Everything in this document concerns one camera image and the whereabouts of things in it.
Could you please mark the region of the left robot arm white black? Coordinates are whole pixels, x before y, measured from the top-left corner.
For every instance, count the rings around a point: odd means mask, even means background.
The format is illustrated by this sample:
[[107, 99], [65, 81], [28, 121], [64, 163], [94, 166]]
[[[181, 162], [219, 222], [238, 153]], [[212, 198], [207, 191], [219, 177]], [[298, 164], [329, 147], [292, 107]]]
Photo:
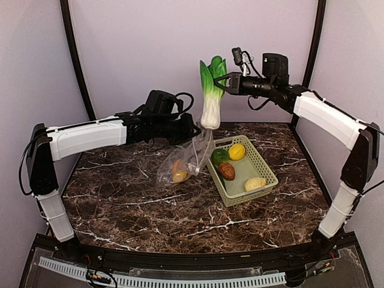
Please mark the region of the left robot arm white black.
[[131, 112], [80, 124], [47, 128], [37, 124], [23, 151], [20, 168], [28, 172], [30, 194], [45, 215], [61, 251], [72, 262], [85, 256], [59, 192], [54, 163], [93, 149], [166, 139], [171, 145], [185, 143], [201, 133], [189, 113], [135, 115]]

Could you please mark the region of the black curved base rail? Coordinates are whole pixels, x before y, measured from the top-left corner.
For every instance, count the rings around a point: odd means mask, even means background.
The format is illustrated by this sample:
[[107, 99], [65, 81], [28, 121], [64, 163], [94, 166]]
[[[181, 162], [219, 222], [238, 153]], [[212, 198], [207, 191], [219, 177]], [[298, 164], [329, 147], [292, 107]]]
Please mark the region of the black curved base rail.
[[370, 276], [357, 238], [341, 235], [333, 246], [312, 255], [311, 243], [260, 251], [221, 254], [161, 254], [62, 244], [38, 234], [33, 242], [21, 287], [99, 287], [39, 267], [49, 257], [105, 273], [132, 268], [213, 271], [255, 268], [260, 272], [285, 272], [286, 284], [274, 287], [370, 287]]

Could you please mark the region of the pale green plastic basket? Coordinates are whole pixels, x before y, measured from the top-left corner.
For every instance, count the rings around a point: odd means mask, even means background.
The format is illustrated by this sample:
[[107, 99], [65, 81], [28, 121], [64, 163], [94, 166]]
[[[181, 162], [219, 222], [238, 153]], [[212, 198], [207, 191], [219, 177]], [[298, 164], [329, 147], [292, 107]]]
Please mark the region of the pale green plastic basket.
[[228, 137], [214, 140], [213, 147], [217, 152], [226, 154], [233, 146], [243, 147], [244, 156], [239, 160], [228, 159], [226, 167], [231, 168], [233, 179], [229, 180], [219, 172], [219, 162], [209, 160], [208, 170], [226, 207], [235, 206], [271, 192], [278, 184], [278, 179], [269, 168], [250, 140], [244, 136]]

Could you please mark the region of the green white bok choy toy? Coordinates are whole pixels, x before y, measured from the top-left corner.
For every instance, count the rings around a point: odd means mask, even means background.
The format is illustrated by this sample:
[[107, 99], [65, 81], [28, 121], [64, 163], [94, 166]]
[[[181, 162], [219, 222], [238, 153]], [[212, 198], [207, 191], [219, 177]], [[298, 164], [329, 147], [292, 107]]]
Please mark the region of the green white bok choy toy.
[[200, 81], [203, 92], [203, 112], [200, 123], [205, 129], [216, 130], [220, 126], [220, 103], [224, 90], [215, 86], [214, 79], [226, 74], [226, 60], [221, 56], [214, 56], [209, 65], [200, 60]]

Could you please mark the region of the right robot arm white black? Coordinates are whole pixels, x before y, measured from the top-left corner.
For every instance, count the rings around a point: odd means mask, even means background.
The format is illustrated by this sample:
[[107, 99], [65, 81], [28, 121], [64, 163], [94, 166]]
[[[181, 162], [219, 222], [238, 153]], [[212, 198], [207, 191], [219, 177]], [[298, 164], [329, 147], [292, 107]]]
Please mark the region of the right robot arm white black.
[[231, 95], [265, 97], [283, 110], [306, 119], [338, 139], [350, 155], [341, 172], [337, 195], [311, 236], [306, 255], [319, 260], [333, 246], [337, 232], [352, 216], [379, 161], [380, 128], [335, 107], [301, 85], [289, 84], [285, 72], [265, 73], [263, 77], [229, 73], [214, 79], [214, 85]]

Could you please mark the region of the yellow lemon toy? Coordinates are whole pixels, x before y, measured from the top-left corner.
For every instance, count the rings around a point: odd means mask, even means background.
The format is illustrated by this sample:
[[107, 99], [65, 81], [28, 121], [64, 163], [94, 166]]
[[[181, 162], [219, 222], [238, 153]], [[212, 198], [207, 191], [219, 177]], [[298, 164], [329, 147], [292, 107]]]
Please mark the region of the yellow lemon toy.
[[234, 144], [229, 148], [228, 153], [231, 160], [241, 160], [245, 155], [245, 146], [240, 143]]

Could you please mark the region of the pale yellow walnut toy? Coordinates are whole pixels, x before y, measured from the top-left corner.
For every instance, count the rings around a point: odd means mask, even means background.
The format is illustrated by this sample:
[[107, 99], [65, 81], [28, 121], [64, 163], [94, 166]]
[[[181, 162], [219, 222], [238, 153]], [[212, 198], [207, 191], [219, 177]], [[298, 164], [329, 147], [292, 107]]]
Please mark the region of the pale yellow walnut toy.
[[266, 179], [265, 178], [250, 178], [248, 179], [244, 184], [244, 189], [246, 191], [255, 190], [261, 187], [264, 187], [266, 185]]

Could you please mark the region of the green pepper toy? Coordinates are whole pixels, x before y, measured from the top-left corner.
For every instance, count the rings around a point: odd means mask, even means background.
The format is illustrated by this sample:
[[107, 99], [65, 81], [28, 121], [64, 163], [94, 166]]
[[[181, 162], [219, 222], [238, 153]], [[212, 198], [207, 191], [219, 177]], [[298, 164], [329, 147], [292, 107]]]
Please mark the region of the green pepper toy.
[[211, 154], [211, 161], [216, 166], [219, 166], [221, 163], [228, 162], [229, 161], [228, 151], [222, 148], [215, 149]]

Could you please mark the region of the black frame post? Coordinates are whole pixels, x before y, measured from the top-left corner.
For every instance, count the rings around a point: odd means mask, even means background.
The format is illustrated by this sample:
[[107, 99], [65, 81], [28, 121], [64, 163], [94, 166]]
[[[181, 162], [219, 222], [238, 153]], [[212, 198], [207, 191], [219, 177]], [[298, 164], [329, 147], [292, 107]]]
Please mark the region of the black frame post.
[[94, 108], [91, 103], [91, 98], [87, 89], [85, 77], [80, 63], [79, 52], [77, 49], [75, 33], [73, 28], [73, 22], [71, 18], [70, 3], [68, 0], [60, 0], [62, 21], [64, 24], [65, 36], [67, 39], [68, 50], [70, 53], [75, 77], [79, 87], [80, 95], [83, 101], [83, 105], [86, 110], [86, 114], [90, 121], [96, 120]]
[[302, 86], [304, 86], [305, 88], [310, 87], [310, 82], [313, 75], [314, 66], [316, 63], [317, 53], [318, 53], [319, 44], [320, 44], [320, 38], [322, 34], [323, 22], [325, 18], [325, 10], [326, 10], [326, 0], [318, 0], [316, 17], [314, 21], [313, 35], [311, 39], [305, 73], [302, 80]]

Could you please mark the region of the orange yellow toy food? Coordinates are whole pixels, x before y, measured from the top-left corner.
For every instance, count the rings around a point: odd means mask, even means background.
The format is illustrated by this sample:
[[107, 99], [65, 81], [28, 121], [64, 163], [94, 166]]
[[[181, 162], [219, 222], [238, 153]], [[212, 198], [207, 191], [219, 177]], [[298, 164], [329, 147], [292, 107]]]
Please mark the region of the orange yellow toy food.
[[184, 182], [187, 179], [188, 171], [186, 164], [178, 159], [172, 166], [173, 183]]

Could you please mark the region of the right black frame post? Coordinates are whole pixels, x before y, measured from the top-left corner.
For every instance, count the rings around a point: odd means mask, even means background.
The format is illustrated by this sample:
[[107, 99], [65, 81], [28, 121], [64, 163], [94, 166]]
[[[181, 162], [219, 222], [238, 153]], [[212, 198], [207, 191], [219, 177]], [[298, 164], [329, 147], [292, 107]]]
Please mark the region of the right black frame post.
[[320, 44], [320, 38], [322, 34], [323, 22], [325, 18], [325, 10], [326, 10], [326, 0], [318, 0], [316, 17], [314, 21], [313, 35], [311, 39], [305, 73], [302, 80], [302, 86], [304, 86], [305, 88], [310, 87], [310, 82], [313, 75], [314, 66], [316, 63], [317, 53], [318, 53], [319, 44]]

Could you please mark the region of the left black frame post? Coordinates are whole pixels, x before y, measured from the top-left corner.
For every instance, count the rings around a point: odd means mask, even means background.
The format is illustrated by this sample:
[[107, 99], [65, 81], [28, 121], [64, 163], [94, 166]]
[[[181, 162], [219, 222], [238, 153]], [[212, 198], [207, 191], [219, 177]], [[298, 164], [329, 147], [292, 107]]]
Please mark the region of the left black frame post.
[[80, 63], [79, 52], [77, 49], [75, 33], [73, 28], [73, 22], [71, 18], [70, 3], [68, 0], [60, 0], [62, 21], [64, 24], [65, 36], [67, 39], [68, 50], [70, 53], [75, 77], [79, 87], [80, 95], [83, 101], [83, 105], [86, 110], [86, 114], [90, 121], [96, 120], [94, 108], [91, 103], [91, 98], [87, 89], [85, 77]]

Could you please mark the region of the clear zip top bag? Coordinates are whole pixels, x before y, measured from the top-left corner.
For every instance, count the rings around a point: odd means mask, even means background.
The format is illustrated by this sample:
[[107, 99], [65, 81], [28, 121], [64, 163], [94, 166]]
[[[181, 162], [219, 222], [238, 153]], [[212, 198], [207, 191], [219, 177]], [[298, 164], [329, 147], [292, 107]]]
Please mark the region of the clear zip top bag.
[[214, 150], [213, 130], [205, 129], [201, 125], [200, 119], [197, 120], [196, 125], [202, 133], [185, 144], [178, 145], [160, 164], [156, 174], [156, 188], [174, 187], [181, 183], [173, 183], [172, 179], [172, 166], [178, 159], [181, 159], [187, 167], [188, 176], [185, 181], [191, 176], [197, 176], [208, 163]]

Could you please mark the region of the dark green cucumber toy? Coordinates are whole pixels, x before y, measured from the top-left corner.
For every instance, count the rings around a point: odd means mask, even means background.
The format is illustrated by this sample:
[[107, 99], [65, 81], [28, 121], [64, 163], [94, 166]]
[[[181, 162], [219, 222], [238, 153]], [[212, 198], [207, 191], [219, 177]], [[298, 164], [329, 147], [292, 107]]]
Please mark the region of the dark green cucumber toy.
[[225, 182], [224, 182], [224, 178], [223, 178], [222, 174], [220, 173], [220, 171], [219, 171], [219, 169], [218, 169], [217, 166], [215, 166], [215, 171], [216, 171], [216, 173], [217, 173], [217, 175], [218, 175], [218, 178], [219, 178], [219, 180], [220, 180], [222, 186], [224, 187], [224, 189], [226, 189], [226, 185], [225, 185]]

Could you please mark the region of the brown mushroom toy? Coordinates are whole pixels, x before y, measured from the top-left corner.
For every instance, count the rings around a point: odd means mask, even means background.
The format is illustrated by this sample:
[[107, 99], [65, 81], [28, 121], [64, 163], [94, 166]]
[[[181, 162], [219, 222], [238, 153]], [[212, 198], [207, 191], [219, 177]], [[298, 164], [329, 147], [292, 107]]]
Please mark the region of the brown mushroom toy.
[[228, 181], [235, 179], [235, 168], [228, 162], [222, 162], [218, 166], [219, 173]]

